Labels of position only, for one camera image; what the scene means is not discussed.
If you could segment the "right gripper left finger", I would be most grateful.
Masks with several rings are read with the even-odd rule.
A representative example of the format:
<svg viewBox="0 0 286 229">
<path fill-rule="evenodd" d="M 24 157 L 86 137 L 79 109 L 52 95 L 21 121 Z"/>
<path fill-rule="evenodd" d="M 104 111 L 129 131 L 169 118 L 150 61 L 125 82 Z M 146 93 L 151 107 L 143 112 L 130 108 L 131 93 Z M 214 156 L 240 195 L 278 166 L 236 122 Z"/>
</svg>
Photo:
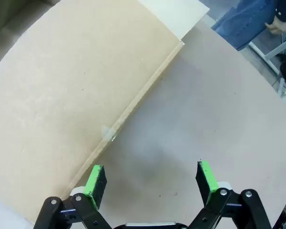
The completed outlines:
<svg viewBox="0 0 286 229">
<path fill-rule="evenodd" d="M 107 184 L 103 165 L 94 165 L 82 192 L 65 200 L 59 197 L 45 199 L 35 229 L 69 229 L 73 223 L 82 223 L 86 229 L 110 229 L 99 212 Z"/>
</svg>

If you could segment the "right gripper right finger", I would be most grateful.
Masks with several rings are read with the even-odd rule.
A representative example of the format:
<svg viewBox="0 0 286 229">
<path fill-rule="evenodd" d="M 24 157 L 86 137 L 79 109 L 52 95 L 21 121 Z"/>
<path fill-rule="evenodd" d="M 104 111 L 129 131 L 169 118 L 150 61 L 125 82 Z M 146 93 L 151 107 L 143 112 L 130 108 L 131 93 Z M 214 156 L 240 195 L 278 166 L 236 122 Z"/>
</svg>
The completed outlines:
<svg viewBox="0 0 286 229">
<path fill-rule="evenodd" d="M 258 193 L 245 189 L 240 194 L 219 187 L 207 161 L 197 162 L 196 182 L 204 207 L 189 229 L 215 229 L 221 218 L 230 218 L 238 229 L 270 229 L 271 225 Z"/>
</svg>

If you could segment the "person's left hand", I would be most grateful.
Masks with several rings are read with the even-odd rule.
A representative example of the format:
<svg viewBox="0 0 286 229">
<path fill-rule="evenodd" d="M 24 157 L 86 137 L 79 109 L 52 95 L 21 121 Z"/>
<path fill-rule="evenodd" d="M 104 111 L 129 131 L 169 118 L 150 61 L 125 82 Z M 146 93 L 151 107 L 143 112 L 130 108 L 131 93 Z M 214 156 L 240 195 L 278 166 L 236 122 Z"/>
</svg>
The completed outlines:
<svg viewBox="0 0 286 229">
<path fill-rule="evenodd" d="M 286 32 L 286 22 L 281 21 L 277 17 L 274 17 L 271 24 L 265 22 L 265 26 L 272 34 L 282 34 Z"/>
</svg>

